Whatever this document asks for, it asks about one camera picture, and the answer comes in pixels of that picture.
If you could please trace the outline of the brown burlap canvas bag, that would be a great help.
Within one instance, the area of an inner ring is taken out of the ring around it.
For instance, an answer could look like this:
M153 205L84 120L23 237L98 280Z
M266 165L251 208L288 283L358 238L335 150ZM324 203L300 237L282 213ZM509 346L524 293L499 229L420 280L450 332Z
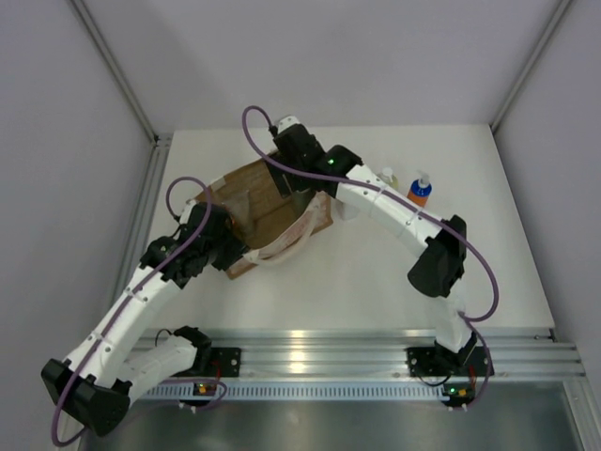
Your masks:
M234 235L243 240L249 250L225 272L231 280L256 266L275 266L284 262L296 255L311 236L332 225L328 194L310 189L314 197L305 212L297 215L291 196L280 197L267 162L262 159L215 179L208 189L211 201L225 210L223 200L242 191L250 192L254 232L243 236L236 227Z

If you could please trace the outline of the yellow-green pump soap bottle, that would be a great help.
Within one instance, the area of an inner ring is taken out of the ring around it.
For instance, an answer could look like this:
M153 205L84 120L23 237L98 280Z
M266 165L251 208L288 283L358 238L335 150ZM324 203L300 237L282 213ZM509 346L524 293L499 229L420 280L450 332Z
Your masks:
M398 178L390 167L384 167L378 173L378 178L394 190L398 190Z

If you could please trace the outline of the orange blue pump bottle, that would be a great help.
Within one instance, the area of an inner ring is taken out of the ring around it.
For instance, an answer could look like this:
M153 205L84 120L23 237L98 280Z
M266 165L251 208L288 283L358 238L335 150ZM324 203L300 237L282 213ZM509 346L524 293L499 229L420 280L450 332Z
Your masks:
M410 185L407 199L415 205L423 208L432 193L432 184L427 173L419 171L419 177Z

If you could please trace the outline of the green dish soap red cap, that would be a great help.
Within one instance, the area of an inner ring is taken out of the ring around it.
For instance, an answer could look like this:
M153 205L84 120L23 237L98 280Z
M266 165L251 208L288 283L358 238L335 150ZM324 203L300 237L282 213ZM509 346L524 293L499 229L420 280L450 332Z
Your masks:
M226 225L227 225L227 228L228 228L228 229L229 229L229 230L230 230L232 233L234 233L234 232L235 232L235 230L236 230L236 222L235 222L235 220L234 220L234 218L233 218L233 216L232 216L231 214L229 214L229 215L227 216L227 219L226 219Z

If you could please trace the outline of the grey bottle beige pump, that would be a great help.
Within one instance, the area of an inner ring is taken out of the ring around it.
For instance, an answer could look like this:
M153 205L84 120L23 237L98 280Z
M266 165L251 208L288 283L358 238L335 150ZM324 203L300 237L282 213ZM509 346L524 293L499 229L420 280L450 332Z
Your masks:
M309 203L314 197L314 192L310 189L304 191L295 191L291 194L291 202L295 213L301 216L307 209Z

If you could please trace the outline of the translucent grey squeeze tube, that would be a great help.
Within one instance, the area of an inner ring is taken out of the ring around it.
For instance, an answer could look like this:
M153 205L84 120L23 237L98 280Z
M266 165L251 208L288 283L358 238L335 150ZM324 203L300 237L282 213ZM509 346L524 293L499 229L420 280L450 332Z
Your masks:
M251 209L250 192L248 190L233 194L222 201L229 211L233 222L243 236L254 232L254 220Z

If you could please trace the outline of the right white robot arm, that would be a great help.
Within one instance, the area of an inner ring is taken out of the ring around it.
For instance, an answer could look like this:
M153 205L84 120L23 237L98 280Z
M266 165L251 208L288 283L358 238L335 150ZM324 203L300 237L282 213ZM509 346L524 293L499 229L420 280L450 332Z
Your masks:
M477 343L462 317L465 306L458 291L467 256L465 221L457 215L433 221L422 218L418 205L386 184L360 156L341 145L324 150L293 116L282 118L269 131L276 146L273 158L286 166L292 189L326 192L383 226L415 255L408 281L430 302L436 335L434 346L414 363L413 374L465 373Z

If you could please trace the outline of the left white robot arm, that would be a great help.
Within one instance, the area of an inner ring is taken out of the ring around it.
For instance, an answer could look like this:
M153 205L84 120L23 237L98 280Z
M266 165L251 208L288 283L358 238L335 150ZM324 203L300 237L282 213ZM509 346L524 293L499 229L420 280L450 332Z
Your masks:
M177 231L146 249L130 282L106 316L64 359L51 359L41 378L56 406L99 437L111 433L147 391L175 377L219 374L211 339L191 326L175 329L136 358L134 345L162 308L207 266L227 270L245 251L223 207L191 201Z

